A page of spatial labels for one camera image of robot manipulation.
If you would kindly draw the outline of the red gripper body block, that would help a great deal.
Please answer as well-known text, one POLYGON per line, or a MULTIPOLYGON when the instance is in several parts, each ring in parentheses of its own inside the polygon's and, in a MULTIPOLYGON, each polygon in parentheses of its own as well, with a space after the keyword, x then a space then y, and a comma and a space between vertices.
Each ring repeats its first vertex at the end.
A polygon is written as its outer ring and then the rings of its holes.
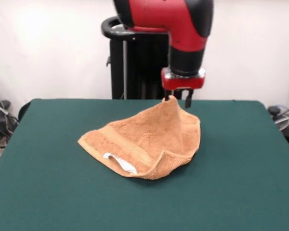
POLYGON ((205 76, 205 69, 199 69, 193 77, 178 76, 169 69, 161 70, 161 82, 165 90, 200 89, 204 85, 205 76))

